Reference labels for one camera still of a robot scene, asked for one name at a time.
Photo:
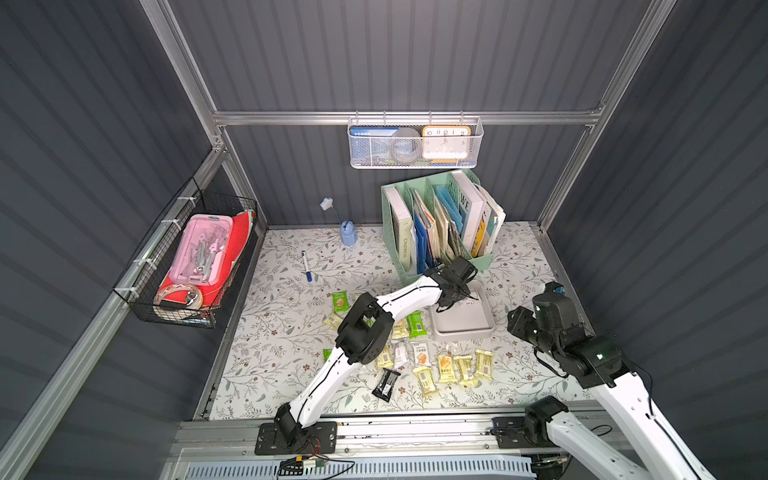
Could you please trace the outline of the white book left slot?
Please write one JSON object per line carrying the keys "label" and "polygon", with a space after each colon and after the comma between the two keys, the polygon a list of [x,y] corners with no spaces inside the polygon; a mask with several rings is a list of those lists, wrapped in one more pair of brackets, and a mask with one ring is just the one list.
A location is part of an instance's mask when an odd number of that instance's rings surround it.
{"label": "white book left slot", "polygon": [[393,235],[398,259],[405,271],[413,265],[414,240],[413,219],[401,193],[395,187],[386,187],[384,196],[388,201],[393,225]]}

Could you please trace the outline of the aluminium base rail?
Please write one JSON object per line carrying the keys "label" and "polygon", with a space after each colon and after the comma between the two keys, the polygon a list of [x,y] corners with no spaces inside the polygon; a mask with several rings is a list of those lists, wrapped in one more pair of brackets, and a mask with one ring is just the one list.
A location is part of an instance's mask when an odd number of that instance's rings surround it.
{"label": "aluminium base rail", "polygon": [[163,479],[590,479],[521,408],[325,418],[290,449],[268,421],[184,422]]}

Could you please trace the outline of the white cookie storage box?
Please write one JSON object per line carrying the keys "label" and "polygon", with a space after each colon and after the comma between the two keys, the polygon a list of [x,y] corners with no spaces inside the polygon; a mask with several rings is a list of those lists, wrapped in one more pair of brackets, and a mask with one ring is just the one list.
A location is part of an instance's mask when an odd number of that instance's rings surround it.
{"label": "white cookie storage box", "polygon": [[469,283],[470,297],[456,302],[445,311],[437,305],[429,308],[434,336],[442,342],[458,342],[490,337],[495,321],[483,285]]}

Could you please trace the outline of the pale yellow packet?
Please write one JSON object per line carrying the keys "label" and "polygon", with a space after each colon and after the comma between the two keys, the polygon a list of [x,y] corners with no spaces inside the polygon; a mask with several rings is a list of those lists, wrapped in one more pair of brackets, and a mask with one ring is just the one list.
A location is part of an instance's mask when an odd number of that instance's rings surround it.
{"label": "pale yellow packet", "polygon": [[334,331],[337,331],[341,323],[343,322],[343,318],[340,317],[335,312],[332,312],[329,314],[324,320],[323,323],[327,325],[329,328],[331,328]]}

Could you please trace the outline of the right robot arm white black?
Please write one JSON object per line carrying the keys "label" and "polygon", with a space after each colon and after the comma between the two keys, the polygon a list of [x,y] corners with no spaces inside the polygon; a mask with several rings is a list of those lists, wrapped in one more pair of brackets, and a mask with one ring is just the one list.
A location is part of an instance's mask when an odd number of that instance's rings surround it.
{"label": "right robot arm white black", "polygon": [[510,311],[507,330],[532,345],[534,354],[550,356],[549,370],[575,379],[592,395],[640,460],[629,460],[553,396],[526,407],[523,432],[529,443],[565,450],[600,479],[712,478],[656,406],[650,375],[611,340],[586,330],[560,284],[546,284],[531,307]]}

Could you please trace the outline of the yellow packet second row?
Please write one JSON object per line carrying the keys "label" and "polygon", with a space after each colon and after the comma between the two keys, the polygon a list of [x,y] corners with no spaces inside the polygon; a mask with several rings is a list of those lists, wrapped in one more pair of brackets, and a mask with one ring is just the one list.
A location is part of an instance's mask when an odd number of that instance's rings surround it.
{"label": "yellow packet second row", "polygon": [[378,369],[391,369],[394,367],[394,361],[389,349],[383,350],[376,358],[376,367]]}

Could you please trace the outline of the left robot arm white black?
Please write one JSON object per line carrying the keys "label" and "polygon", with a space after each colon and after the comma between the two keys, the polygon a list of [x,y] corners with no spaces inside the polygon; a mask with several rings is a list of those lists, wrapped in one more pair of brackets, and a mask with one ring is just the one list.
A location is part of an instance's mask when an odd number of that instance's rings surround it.
{"label": "left robot arm white black", "polygon": [[459,257],[393,293],[361,294],[337,328],[334,348],[322,368],[296,398],[278,408],[274,424],[286,444],[304,444],[338,388],[383,352],[396,321],[433,305],[447,310],[468,298],[469,283],[477,273],[472,263]]}

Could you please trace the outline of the yellow packet bottom row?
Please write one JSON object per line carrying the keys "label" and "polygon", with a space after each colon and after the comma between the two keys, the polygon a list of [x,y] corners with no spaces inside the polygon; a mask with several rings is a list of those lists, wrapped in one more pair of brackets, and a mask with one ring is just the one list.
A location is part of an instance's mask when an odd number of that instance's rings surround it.
{"label": "yellow packet bottom row", "polygon": [[479,380],[473,373],[473,357],[471,355],[457,355],[453,357],[460,373],[459,384],[464,388],[475,388]]}
{"label": "yellow packet bottom row", "polygon": [[413,369],[413,374],[419,384],[423,396],[429,396],[437,392],[432,369],[429,366],[419,366]]}
{"label": "yellow packet bottom row", "polygon": [[484,380],[493,380],[493,358],[491,351],[476,350],[476,370],[475,376]]}

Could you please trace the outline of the grey tape roll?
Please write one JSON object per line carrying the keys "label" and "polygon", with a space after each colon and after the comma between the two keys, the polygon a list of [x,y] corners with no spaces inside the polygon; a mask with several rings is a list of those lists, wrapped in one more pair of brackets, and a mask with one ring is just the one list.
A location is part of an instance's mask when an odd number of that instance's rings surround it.
{"label": "grey tape roll", "polygon": [[401,164],[412,164],[421,157],[421,135],[410,127],[398,128],[392,135],[390,153]]}

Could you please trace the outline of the blue box in basket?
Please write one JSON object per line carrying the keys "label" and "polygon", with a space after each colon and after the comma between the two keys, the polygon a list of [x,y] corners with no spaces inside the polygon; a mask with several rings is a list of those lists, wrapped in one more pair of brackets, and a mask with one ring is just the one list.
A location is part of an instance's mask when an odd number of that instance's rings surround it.
{"label": "blue box in basket", "polygon": [[353,168],[377,167],[392,161],[392,137],[397,127],[352,126],[348,129]]}

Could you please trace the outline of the black cookie packet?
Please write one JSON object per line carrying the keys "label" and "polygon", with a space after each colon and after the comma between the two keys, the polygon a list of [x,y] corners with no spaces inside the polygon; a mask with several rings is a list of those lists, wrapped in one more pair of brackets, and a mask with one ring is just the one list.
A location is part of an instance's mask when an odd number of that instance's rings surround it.
{"label": "black cookie packet", "polygon": [[372,395],[384,402],[389,402],[395,390],[395,384],[401,374],[393,369],[384,368],[382,376],[372,390]]}

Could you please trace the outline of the yellow cookie packet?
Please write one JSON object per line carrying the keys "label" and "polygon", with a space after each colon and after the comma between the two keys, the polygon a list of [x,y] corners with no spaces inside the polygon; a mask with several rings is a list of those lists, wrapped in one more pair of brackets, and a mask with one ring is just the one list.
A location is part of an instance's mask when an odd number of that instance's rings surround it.
{"label": "yellow cookie packet", "polygon": [[408,323],[406,319],[401,319],[395,322],[392,329],[391,338],[393,340],[399,340],[409,337]]}

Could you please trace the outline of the pink plastic tool box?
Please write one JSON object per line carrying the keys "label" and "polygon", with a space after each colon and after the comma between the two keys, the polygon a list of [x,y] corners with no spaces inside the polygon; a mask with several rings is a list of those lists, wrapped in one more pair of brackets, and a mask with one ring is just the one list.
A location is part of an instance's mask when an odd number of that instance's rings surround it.
{"label": "pink plastic tool box", "polygon": [[196,214],[187,222],[169,278],[175,284],[213,286],[221,276],[233,219]]}

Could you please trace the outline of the red cloth bag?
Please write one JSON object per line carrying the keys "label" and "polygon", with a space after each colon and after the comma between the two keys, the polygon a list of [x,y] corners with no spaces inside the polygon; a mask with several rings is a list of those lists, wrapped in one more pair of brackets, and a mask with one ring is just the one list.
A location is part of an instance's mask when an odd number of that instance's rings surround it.
{"label": "red cloth bag", "polygon": [[[255,219],[255,212],[253,210],[248,209],[234,216],[229,216],[229,217],[233,219],[233,228],[229,236],[227,250],[223,259],[223,263],[222,263],[223,269],[221,272],[220,279],[213,286],[197,286],[201,290],[204,296],[203,305],[199,309],[187,309],[184,307],[175,307],[170,305],[163,305],[163,306],[156,305],[153,300],[153,306],[159,315],[168,317],[174,312],[181,312],[183,310],[196,311],[200,309],[207,309],[209,307],[214,307],[220,303],[220,297],[224,293],[225,285],[227,284],[227,281],[230,279],[230,276],[235,273],[236,268],[239,264],[240,257],[242,256],[245,250],[246,244],[248,243],[251,237],[253,223]],[[157,292],[161,288],[167,285],[175,284],[169,278],[169,270],[165,275]]]}

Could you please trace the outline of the white cookie packet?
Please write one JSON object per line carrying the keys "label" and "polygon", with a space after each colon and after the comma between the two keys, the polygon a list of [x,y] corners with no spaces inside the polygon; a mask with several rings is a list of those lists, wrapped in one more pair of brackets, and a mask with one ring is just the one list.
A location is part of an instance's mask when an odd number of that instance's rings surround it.
{"label": "white cookie packet", "polygon": [[415,342],[411,344],[414,355],[414,365],[416,367],[430,367],[429,348],[426,342]]}

